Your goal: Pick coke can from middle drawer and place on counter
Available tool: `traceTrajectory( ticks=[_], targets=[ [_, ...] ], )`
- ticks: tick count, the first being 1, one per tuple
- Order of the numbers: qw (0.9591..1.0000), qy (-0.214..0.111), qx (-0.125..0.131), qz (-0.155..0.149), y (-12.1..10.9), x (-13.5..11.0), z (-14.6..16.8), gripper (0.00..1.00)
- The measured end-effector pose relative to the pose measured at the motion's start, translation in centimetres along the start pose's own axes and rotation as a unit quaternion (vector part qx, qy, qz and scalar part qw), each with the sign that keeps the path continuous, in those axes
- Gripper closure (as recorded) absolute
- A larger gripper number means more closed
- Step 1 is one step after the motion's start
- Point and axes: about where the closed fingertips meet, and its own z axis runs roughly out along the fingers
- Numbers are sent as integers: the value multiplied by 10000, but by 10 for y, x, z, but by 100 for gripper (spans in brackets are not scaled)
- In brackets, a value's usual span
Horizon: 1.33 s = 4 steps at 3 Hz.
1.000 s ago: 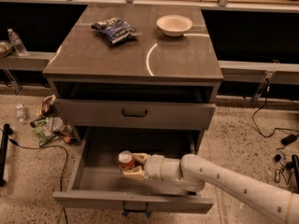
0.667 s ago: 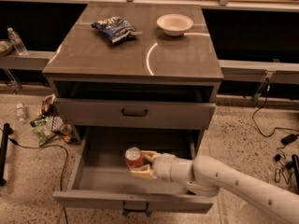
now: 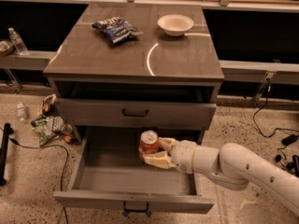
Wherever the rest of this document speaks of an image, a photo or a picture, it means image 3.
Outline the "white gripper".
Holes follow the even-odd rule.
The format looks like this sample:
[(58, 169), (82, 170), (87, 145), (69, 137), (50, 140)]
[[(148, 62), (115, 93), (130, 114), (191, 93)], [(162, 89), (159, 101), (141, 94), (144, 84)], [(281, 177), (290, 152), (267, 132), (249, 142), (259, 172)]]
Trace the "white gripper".
[(172, 167), (186, 174), (192, 173), (192, 159), (197, 144), (191, 141), (178, 141), (175, 138), (160, 137), (159, 147), (170, 152), (171, 157), (166, 151), (154, 154), (143, 154), (144, 163), (162, 168), (170, 169)]

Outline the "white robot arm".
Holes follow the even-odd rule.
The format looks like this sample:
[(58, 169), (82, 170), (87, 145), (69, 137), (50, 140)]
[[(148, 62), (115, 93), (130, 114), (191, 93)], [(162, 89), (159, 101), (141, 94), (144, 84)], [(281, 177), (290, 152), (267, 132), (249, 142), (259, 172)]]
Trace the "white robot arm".
[(226, 143), (214, 148), (173, 138), (142, 138), (139, 155), (146, 164), (201, 174), (231, 190), (243, 190), (252, 182), (299, 216), (299, 178), (239, 144)]

